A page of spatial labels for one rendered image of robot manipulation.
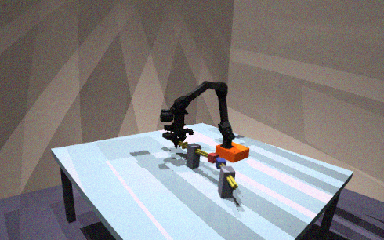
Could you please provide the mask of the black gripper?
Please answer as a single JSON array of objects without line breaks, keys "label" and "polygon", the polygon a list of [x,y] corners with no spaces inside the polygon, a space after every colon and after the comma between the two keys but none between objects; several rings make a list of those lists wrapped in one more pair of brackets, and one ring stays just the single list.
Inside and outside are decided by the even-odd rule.
[{"label": "black gripper", "polygon": [[189,133],[189,135],[191,136],[194,135],[194,131],[188,128],[184,129],[184,126],[186,125],[184,124],[184,122],[173,122],[172,124],[174,125],[172,130],[173,133],[162,133],[162,137],[166,140],[172,140],[176,149],[177,147],[181,147],[178,145],[179,141],[183,142],[187,138],[186,133]]}]

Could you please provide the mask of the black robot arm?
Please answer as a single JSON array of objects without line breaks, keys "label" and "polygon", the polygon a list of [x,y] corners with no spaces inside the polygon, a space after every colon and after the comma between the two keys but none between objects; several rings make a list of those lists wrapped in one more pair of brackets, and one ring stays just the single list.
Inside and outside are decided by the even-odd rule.
[{"label": "black robot arm", "polygon": [[174,104],[170,110],[161,109],[160,119],[161,122],[171,122],[174,119],[174,122],[184,122],[184,115],[188,115],[188,112],[185,108],[190,104],[190,102],[195,99],[197,96],[201,95],[207,89],[214,89],[216,95],[219,99],[219,112],[221,122],[218,124],[219,131],[223,136],[223,145],[220,147],[230,150],[233,140],[235,140],[235,135],[229,123],[228,111],[226,96],[228,93],[228,85],[225,82],[209,82],[203,81],[198,87],[193,89],[185,96],[181,96],[174,101]]}]

